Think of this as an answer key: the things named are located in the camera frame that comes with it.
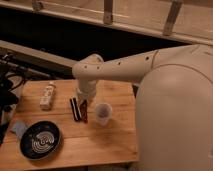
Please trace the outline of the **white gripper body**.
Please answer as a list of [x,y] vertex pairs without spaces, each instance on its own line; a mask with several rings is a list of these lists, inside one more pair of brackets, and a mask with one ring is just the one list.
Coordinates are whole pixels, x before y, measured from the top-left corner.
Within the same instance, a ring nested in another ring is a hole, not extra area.
[[96,84],[96,81],[79,80],[76,88],[78,99],[91,101],[96,96]]

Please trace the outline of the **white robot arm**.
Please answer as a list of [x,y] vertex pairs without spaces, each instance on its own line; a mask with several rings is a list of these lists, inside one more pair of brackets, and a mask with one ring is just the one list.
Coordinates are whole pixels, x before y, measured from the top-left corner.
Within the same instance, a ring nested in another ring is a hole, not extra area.
[[95,55],[77,62],[72,73],[87,93],[90,81],[114,80],[139,86],[137,101],[213,102],[213,47],[163,48],[106,62]]

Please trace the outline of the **white robot base body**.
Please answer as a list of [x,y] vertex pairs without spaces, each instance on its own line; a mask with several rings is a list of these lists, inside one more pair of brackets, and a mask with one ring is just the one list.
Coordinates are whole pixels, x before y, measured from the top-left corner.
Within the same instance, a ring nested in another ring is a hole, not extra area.
[[200,72],[166,65],[137,93],[139,171],[213,171],[213,83]]

